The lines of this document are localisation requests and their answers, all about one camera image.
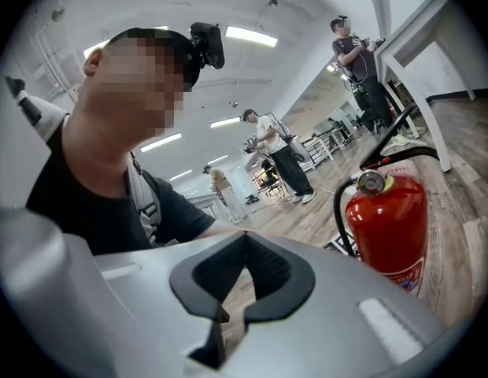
fluorescent light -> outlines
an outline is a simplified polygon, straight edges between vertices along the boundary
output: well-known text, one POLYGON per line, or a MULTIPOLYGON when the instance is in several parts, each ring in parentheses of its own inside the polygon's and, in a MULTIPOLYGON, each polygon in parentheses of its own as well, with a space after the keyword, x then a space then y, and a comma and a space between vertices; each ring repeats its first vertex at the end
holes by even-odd
POLYGON ((101 42, 101 43, 98 43, 97 45, 94 45, 92 47, 89 47, 88 49, 84 50, 83 51, 83 56, 85 57, 85 60, 87 59, 87 57, 90 56, 90 54, 95 50, 97 49, 98 47, 104 47, 105 45, 107 45, 107 43, 110 41, 111 39, 108 39, 104 42, 101 42))
POLYGON ((245 39, 256 43, 263 43, 264 45, 271 47, 274 47, 277 43, 277 38, 272 38, 271 36, 261 34, 260 32, 237 27, 227 27, 225 36, 229 38, 245 39))
POLYGON ((191 169, 190 169, 189 171, 182 172, 182 173, 180 173, 179 175, 173 176, 173 177, 172 177, 172 178, 170 178, 169 180, 177 180, 177 179, 178 179, 178 178, 180 178, 181 176, 188 175, 190 172, 191 172, 191 169))
POLYGON ((225 124, 239 122, 240 120, 241 120, 240 117, 232 117, 231 119, 219 120, 217 122, 212 122, 211 128, 218 128, 219 126, 224 126, 225 124))
POLYGON ((209 162, 208 162, 208 164, 212 164, 212 163, 214 163, 214 162, 216 162, 216 161, 223 160, 223 159, 224 159, 224 158, 226 158, 226 157, 228 157, 228 155, 224 155, 223 157, 219 157, 219 158, 217 158, 216 160, 209 161, 209 162))
POLYGON ((175 135, 170 135, 169 137, 166 137, 165 139, 160 139, 157 140, 155 143, 148 144, 147 146, 141 147, 141 151, 143 153, 151 150, 152 148, 161 146, 162 144, 170 143, 171 141, 181 139, 181 133, 177 133, 175 135))
MULTIPOLYGON (((161 27, 153 27, 154 29, 168 29, 168 26, 167 25, 162 25, 161 27)), ((101 43, 98 43, 97 45, 94 45, 92 47, 89 47, 88 49, 84 50, 83 51, 83 56, 85 57, 85 59, 87 59, 87 57, 90 56, 90 54, 92 53, 92 51, 94 49, 97 49, 98 47, 104 47, 111 39, 108 39, 104 42, 101 42, 101 43)))

fire extinguisher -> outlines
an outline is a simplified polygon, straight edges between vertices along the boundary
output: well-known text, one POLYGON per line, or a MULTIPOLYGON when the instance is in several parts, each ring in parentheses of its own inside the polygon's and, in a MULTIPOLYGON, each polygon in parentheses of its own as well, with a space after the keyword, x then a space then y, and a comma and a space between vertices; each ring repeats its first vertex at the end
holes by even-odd
POLYGON ((377 169, 417 155, 438 160, 436 150, 413 147, 383 156, 381 151, 395 130, 415 108, 404 111, 360 163, 360 171, 335 191, 334 214, 338 231, 349 256, 356 257, 344 228, 341 199, 353 184, 357 191, 346 207, 360 259, 384 276, 417 294, 427 248, 427 202, 424 187, 409 175, 386 175, 377 169))

white ceiling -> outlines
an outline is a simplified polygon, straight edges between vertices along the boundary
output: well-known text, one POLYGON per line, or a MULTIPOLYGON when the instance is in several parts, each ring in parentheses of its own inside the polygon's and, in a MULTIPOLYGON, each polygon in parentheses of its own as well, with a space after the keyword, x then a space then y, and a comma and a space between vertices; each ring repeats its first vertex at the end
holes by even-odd
MULTIPOLYGON (((198 175, 204 164, 226 154, 227 163, 241 161, 238 147, 255 131, 240 123, 210 129, 213 121, 237 117, 246 108, 273 111, 279 117, 293 109, 288 122, 302 133, 310 120, 300 116, 299 109, 309 107, 316 89, 329 92, 334 104, 343 103, 338 104, 345 97, 339 80, 325 73, 317 77, 333 56, 333 18, 348 15, 360 35, 379 36, 372 0, 277 1, 277 6, 268 6, 268 0, 38 0, 17 30, 9 51, 16 64, 9 69, 19 69, 17 76, 24 75, 33 95, 44 98, 53 89, 42 55, 33 47, 36 33, 45 25, 46 40, 69 85, 83 79, 86 48, 134 26, 167 25, 188 36, 190 25, 201 21, 218 24, 222 34, 233 25, 276 37, 275 48, 224 37, 224 68, 201 71, 193 92, 185 94, 184 111, 178 113, 174 129, 166 133, 181 132, 183 137, 139 153, 143 166, 157 176, 168 179, 188 169, 198 175), (65 15, 53 22, 50 15, 60 6, 65 15), (304 93, 316 77, 314 91, 304 93), (232 102, 238 102, 237 108, 232 102)), ((180 178, 174 184, 186 181, 180 178)))

black t-shirt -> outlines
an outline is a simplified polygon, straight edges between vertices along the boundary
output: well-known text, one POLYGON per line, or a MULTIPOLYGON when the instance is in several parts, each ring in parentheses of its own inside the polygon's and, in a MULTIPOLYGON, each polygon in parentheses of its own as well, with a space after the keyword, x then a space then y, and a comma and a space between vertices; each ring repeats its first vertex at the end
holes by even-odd
MULTIPOLYGON (((349 38, 339 38, 333 41, 331 46, 333 51, 338 56, 339 54, 348 54, 353 51, 353 49, 360 44, 359 38, 354 38, 350 36, 349 38)), ((365 77, 371 77, 377 75, 377 69, 375 68, 375 60, 373 54, 367 50, 361 52, 361 56, 357 56, 347 68, 353 72, 356 79, 354 81, 362 81, 365 77)))
MULTIPOLYGON (((65 233, 81 236, 92 254, 151 249, 132 198, 105 198, 86 189, 71 173, 61 145, 61 127, 48 141, 52 154, 28 199, 27 208, 55 221, 65 233)), ((160 201, 157 241, 191 241, 214 218, 188 202, 170 183, 153 178, 160 201)))

man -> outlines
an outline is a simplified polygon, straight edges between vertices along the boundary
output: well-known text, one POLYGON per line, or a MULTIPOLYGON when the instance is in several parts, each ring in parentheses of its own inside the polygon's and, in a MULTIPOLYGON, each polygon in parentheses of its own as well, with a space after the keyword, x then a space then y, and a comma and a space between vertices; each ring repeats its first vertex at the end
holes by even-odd
MULTIPOLYGON (((128 156, 172 127, 183 92, 198 78, 196 60, 187 38, 165 30, 133 28, 94 50, 72 115, 47 143, 52 154, 27 207, 83 237, 94 255, 151 248, 128 191, 128 156)), ((143 173, 160 202, 157 242, 235 230, 143 173)))
POLYGON ((252 109, 244 111, 242 120, 257 126, 258 140, 255 148, 260 143, 263 143, 267 148, 281 178, 295 191, 292 202, 301 201, 303 204, 311 202, 316 196, 316 192, 310 186, 303 169, 295 160, 293 150, 281 139, 280 125, 271 117, 259 117, 252 109))
MULTIPOLYGON (((377 79, 377 69, 373 58, 375 46, 370 45, 368 48, 363 48, 358 38, 349 36, 351 32, 349 25, 340 18, 333 20, 330 26, 337 35, 332 47, 338 61, 352 73, 350 78, 359 83, 370 95, 374 115, 380 118, 388 128, 393 123, 393 117, 386 100, 387 91, 377 79)), ((396 146, 404 146, 409 143, 397 132, 395 132, 392 142, 396 146)))
POLYGON ((247 217, 246 211, 242 206, 241 202, 235 196, 234 189, 228 182, 227 177, 220 169, 211 167, 211 165, 206 165, 204 167, 204 172, 211 176, 211 181, 213 182, 213 191, 219 191, 223 196, 223 199, 227 203, 227 207, 233 217, 233 221, 238 223, 247 217))

